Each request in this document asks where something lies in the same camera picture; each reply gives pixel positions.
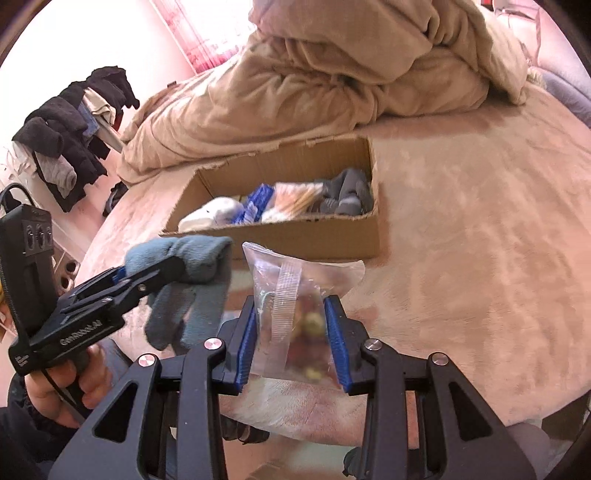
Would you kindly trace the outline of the left hand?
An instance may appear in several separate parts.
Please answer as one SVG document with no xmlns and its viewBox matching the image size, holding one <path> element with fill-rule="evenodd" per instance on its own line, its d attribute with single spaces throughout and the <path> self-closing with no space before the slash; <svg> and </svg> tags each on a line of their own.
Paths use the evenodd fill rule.
<svg viewBox="0 0 591 480">
<path fill-rule="evenodd" d="M 89 363 L 78 374 L 74 363 L 67 360 L 51 367 L 46 373 L 35 371 L 24 377 L 25 387 L 34 408 L 44 417 L 66 428 L 79 428 L 81 422 L 72 407 L 60 396 L 72 384 L 77 384 L 82 395 L 82 404 L 94 409 L 111 389 L 112 374 L 106 365 L 104 349 L 93 345 L 87 349 Z"/>
</svg>

